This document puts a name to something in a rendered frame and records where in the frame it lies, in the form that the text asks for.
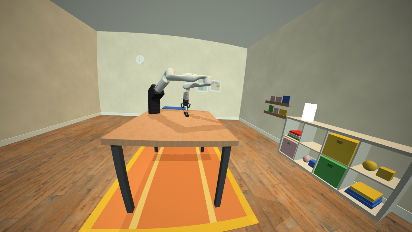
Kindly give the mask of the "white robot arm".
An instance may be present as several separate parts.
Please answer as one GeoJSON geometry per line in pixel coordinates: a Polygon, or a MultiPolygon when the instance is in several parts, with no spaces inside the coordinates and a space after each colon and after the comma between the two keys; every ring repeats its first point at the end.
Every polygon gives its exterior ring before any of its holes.
{"type": "Polygon", "coordinates": [[[154,89],[157,92],[161,92],[169,84],[170,81],[190,82],[190,83],[183,84],[183,88],[186,89],[183,92],[183,97],[182,97],[182,99],[184,100],[189,99],[190,88],[204,87],[204,86],[211,85],[211,77],[208,75],[197,75],[197,74],[191,74],[191,73],[186,73],[183,75],[175,75],[174,70],[172,68],[169,68],[164,72],[162,78],[160,79],[160,81],[158,81],[154,89]],[[198,83],[197,80],[199,79],[204,79],[204,83],[203,84],[198,83]]]}

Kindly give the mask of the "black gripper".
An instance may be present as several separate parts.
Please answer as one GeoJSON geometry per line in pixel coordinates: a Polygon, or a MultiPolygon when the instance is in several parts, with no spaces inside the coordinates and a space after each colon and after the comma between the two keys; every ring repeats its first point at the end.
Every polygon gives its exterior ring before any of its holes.
{"type": "MultiPolygon", "coordinates": [[[[189,100],[184,100],[183,99],[183,103],[181,103],[181,107],[183,108],[183,111],[184,111],[184,106],[187,106],[189,104],[189,100]],[[183,107],[182,107],[182,104],[183,104],[183,107]]],[[[189,104],[189,107],[190,107],[190,105],[191,104],[189,104]]],[[[188,106],[187,106],[187,111],[188,111],[188,108],[189,108],[188,106]]]]}

